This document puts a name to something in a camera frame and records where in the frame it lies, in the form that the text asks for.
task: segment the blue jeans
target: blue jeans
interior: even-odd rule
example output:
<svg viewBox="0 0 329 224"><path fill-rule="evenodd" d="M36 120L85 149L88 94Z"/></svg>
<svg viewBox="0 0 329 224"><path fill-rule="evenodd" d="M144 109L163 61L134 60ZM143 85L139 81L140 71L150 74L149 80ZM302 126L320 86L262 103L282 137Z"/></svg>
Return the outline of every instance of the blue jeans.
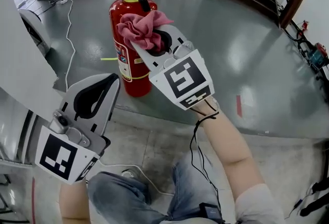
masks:
<svg viewBox="0 0 329 224"><path fill-rule="evenodd" d="M202 170L197 151L193 152L193 164ZM213 169L205 156L205 169L212 181ZM88 184L88 195L97 212L110 224L159 224L163 220L184 220L199 216L199 204L218 205L214 188L191 165L191 153L173 166L175 195L168 215L153 210L148 186L133 178L125 178L108 172L100 172Z"/></svg>

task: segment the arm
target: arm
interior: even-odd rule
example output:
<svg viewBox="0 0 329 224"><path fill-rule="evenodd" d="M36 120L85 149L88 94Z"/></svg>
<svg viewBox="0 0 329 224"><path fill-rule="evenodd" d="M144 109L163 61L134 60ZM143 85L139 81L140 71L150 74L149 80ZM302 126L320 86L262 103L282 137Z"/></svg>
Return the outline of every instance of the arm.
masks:
<svg viewBox="0 0 329 224"><path fill-rule="evenodd" d="M85 181L77 184L62 184L60 210L63 224L90 224L89 199Z"/></svg>
<svg viewBox="0 0 329 224"><path fill-rule="evenodd" d="M216 109L216 104L211 97L207 101ZM205 101L199 103L196 109L206 115L214 113ZM236 200L243 192L257 184L264 183L264 180L246 141L228 118L220 110L219 112L215 120L207 119L202 122L202 126L223 164L233 198Z"/></svg>

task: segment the concrete floor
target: concrete floor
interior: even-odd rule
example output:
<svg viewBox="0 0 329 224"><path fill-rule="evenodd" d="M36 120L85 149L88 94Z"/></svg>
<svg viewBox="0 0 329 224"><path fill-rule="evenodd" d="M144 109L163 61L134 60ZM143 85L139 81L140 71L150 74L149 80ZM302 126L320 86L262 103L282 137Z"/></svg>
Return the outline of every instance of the concrete floor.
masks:
<svg viewBox="0 0 329 224"><path fill-rule="evenodd" d="M77 53L68 75L69 85L97 73L118 73L116 62L100 61L102 57L116 57L108 18L108 8L115 0L73 1L69 36ZM274 23L232 0L154 1L200 50L213 78L215 97L242 133L328 136L329 110L320 84ZM39 13L47 8L46 2L42 5ZM69 7L70 2L56 5L40 16L53 41L47 60L59 77L55 88L63 91L72 54L65 39ZM241 97L242 117L236 111L237 96ZM145 97L132 98L122 86L116 107L174 122L195 123L192 113L175 107L156 88Z"/></svg>
<svg viewBox="0 0 329 224"><path fill-rule="evenodd" d="M174 185L171 179L171 166L185 152L189 152L191 136L178 136L158 131L109 122L105 136L112 144L101 158L105 164L136 164L162 191L172 193ZM284 216L288 216L296 201L305 196L310 184L320 180L321 150L315 147L311 139L268 138L263 136L245 136L261 173L271 189L276 201L282 207ZM214 165L219 189L223 217L227 223L235 223L234 202L231 190L210 143L199 137L199 145ZM103 167L100 163L92 168L87 179L99 171L120 174L126 167ZM35 178L35 219L36 223L59 224L59 188L60 181L40 168L32 170L12 170L9 175L12 184L0 186L1 194L19 213L32 220L31 194L32 178ZM159 195L151 189L152 207L165 213L171 201L170 196ZM308 197L302 207L323 194ZM300 217L294 211L287 220L288 224L316 224L325 207ZM90 206L93 224L106 224L94 207Z"/></svg>

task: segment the yellow tape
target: yellow tape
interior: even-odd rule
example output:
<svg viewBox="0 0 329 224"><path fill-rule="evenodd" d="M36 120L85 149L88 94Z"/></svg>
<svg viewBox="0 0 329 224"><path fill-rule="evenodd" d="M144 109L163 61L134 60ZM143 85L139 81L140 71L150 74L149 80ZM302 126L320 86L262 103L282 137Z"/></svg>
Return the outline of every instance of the yellow tape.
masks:
<svg viewBox="0 0 329 224"><path fill-rule="evenodd" d="M139 79L143 79L145 77L147 77L150 73L147 73L145 74L144 76L141 76L141 77L136 77L136 78L133 78L133 77L127 77L126 75L124 75L122 72L121 72L122 76L125 76L127 79L130 79L130 80L139 80Z"/></svg>
<svg viewBox="0 0 329 224"><path fill-rule="evenodd" d="M118 58L101 58L101 61L116 61Z"/></svg>

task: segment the shirt sleeve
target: shirt sleeve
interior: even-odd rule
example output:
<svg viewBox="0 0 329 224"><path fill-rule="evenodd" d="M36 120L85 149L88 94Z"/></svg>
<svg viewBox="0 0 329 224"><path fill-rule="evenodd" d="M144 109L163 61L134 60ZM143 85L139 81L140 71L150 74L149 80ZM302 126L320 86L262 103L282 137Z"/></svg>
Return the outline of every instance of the shirt sleeve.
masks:
<svg viewBox="0 0 329 224"><path fill-rule="evenodd" d="M285 224L282 209L266 184L258 184L242 193L235 202L237 222Z"/></svg>

